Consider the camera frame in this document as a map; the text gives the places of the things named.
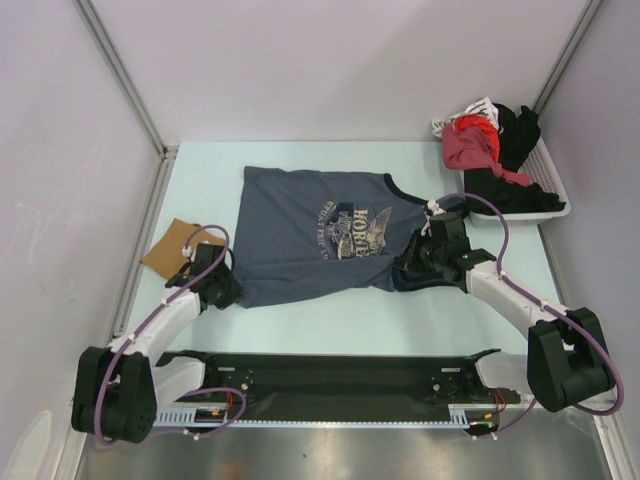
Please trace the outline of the tan ribbed tank top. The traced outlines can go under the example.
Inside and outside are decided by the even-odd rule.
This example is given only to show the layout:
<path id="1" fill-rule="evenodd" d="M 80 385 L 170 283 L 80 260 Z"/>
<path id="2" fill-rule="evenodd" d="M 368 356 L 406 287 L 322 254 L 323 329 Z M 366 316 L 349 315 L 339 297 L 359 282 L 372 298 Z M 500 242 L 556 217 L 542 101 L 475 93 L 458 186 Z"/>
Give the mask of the tan ribbed tank top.
<path id="1" fill-rule="evenodd" d="M 168 229 L 151 249 L 140 259 L 163 279 L 169 279 L 186 262 L 182 249 L 188 237 L 200 227 L 175 218 Z"/>

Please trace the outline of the blue printed garment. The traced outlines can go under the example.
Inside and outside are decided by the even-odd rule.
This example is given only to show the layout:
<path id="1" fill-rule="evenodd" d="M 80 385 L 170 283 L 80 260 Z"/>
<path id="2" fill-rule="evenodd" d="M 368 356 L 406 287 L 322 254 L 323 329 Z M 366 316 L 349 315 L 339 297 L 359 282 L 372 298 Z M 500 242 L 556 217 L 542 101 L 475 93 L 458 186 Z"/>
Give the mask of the blue printed garment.
<path id="1" fill-rule="evenodd" d="M 388 173 L 248 166 L 232 247 L 244 290 L 239 304 L 446 286 L 439 273 L 404 273 L 396 262 L 425 222 L 425 200 L 400 190 Z"/>

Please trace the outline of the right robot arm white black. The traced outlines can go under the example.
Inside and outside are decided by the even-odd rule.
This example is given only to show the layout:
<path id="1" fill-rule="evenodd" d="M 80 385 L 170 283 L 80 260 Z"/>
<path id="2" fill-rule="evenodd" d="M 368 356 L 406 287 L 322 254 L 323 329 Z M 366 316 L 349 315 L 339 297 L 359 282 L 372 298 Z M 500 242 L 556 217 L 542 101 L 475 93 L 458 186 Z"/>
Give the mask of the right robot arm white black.
<path id="1" fill-rule="evenodd" d="M 617 394 L 608 414 L 624 399 L 624 388 L 597 315 L 548 301 L 508 274 L 502 255 L 470 245 L 465 223 L 454 213 L 430 217 L 415 230 L 394 265 L 396 288 L 451 286 L 484 302 L 527 342 L 524 355 L 497 351 L 482 356 L 461 376 L 463 393 L 484 401 L 497 388 L 521 390 L 550 412 L 582 409 L 607 391 Z"/>

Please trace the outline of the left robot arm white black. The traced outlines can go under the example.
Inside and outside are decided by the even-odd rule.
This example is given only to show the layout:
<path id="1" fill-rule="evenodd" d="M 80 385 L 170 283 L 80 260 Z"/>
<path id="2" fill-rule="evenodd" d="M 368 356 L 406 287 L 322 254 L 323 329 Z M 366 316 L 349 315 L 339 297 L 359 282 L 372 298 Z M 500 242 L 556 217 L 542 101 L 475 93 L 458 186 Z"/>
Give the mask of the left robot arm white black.
<path id="1" fill-rule="evenodd" d="M 105 347 L 81 354 L 71 426 L 105 443 L 142 442 L 159 411 L 197 397 L 233 395 L 215 370 L 212 355 L 169 352 L 175 338 L 208 309 L 223 310 L 242 297 L 233 255 L 225 246 L 185 248 L 187 261 L 166 282 L 158 305 L 140 325 Z"/>

